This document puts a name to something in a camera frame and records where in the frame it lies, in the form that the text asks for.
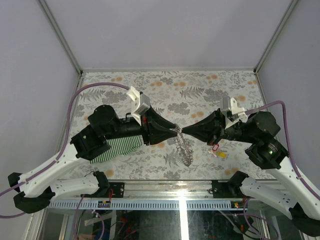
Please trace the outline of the metal ring disc with keyrings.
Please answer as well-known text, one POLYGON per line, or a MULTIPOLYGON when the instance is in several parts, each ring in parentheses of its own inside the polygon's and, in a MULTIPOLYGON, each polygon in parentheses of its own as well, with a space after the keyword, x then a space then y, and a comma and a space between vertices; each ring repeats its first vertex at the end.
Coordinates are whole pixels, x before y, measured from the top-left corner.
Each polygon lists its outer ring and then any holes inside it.
POLYGON ((173 130, 177 133, 177 136, 174 138, 174 144, 176 146, 178 155, 181 157, 182 163, 186 167, 189 167, 194 160, 192 147, 189 141, 185 139, 182 133, 182 129, 178 124, 175 125, 175 128, 173 130))

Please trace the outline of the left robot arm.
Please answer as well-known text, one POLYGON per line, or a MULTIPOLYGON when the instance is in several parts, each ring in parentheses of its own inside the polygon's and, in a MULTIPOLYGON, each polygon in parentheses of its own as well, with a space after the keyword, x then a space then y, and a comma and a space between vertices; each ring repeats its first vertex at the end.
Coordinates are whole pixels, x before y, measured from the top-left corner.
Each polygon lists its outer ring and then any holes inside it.
POLYGON ((17 191, 13 197, 17 209, 26 214, 38 212, 51 202, 73 196, 105 197, 110 183, 101 171, 82 178, 62 179, 68 171, 112 149, 109 140, 141 136, 145 145, 156 145, 178 134, 175 124, 164 119, 153 108, 140 117, 119 118, 110 105, 100 105, 88 117, 87 125, 74 135, 58 154, 28 173, 13 172, 8 176, 11 187, 17 191))

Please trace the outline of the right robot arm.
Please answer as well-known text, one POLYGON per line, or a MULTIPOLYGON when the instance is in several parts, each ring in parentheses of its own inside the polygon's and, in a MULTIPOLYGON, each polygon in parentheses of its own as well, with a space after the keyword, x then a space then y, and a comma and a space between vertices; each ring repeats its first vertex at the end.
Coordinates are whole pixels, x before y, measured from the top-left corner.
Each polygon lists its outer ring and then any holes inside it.
POLYGON ((314 194, 319 194, 319 190, 298 175, 288 150, 275 139, 280 129, 270 112, 246 115, 244 108, 239 108, 218 109, 198 123, 184 127, 182 133, 209 146, 217 145, 220 140, 249 143, 249 148, 245 149, 249 160, 276 178, 287 193, 280 193, 237 171, 227 182, 229 194, 236 198, 243 194, 260 200, 284 214, 304 234, 318 237, 320 200, 314 194))

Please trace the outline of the yellow key tag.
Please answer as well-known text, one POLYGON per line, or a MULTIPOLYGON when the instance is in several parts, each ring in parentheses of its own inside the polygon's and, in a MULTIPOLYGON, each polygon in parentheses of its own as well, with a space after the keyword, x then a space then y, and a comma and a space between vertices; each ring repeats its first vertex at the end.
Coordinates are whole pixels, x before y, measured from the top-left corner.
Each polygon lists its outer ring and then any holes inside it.
POLYGON ((218 152, 217 155, 221 158, 226 158, 228 156, 225 152, 218 152))

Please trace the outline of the floral table mat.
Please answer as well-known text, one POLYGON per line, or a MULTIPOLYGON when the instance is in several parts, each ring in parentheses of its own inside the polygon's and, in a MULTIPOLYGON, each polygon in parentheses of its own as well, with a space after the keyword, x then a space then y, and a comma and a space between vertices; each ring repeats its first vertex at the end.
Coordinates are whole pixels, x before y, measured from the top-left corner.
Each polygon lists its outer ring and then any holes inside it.
MULTIPOLYGON (((124 89, 96 86, 96 83, 133 86, 150 98, 153 109, 180 128, 195 124, 220 106, 226 96, 236 99, 240 107, 254 109, 264 104, 258 81, 251 70, 217 71, 133 71, 89 72, 80 80, 88 86, 75 102, 70 135, 89 124, 88 117, 100 105, 110 105, 123 118, 130 111, 130 99, 124 89)), ((101 163, 83 164, 66 175, 81 178, 92 171, 102 171, 110 180, 227 180, 242 171, 254 179, 271 176, 254 165, 245 154, 246 143, 222 140, 213 153, 210 147, 183 134, 193 150, 193 163, 186 167, 179 156, 174 138, 156 145, 143 145, 127 155, 119 155, 101 163), (218 152, 227 154, 226 158, 218 152)))

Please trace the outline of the green striped cloth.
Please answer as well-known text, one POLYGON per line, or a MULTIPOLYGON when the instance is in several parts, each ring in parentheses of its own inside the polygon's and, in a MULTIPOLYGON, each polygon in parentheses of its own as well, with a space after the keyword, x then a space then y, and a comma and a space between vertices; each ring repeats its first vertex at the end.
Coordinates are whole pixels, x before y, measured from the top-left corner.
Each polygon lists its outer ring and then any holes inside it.
POLYGON ((143 145, 139 136, 128 136, 107 140, 110 149, 90 161, 91 164, 103 163, 117 156, 126 156, 143 145))

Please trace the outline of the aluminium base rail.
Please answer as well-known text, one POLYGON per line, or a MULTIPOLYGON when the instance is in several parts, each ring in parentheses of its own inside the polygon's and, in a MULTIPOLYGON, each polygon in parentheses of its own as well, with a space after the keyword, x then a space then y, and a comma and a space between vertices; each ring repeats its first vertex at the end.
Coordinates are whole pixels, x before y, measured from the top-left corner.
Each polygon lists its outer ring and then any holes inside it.
POLYGON ((126 180, 117 195, 108 198, 69 197, 56 200, 50 209, 59 210, 220 210, 242 211, 243 198, 216 198, 221 187, 210 180, 126 180))

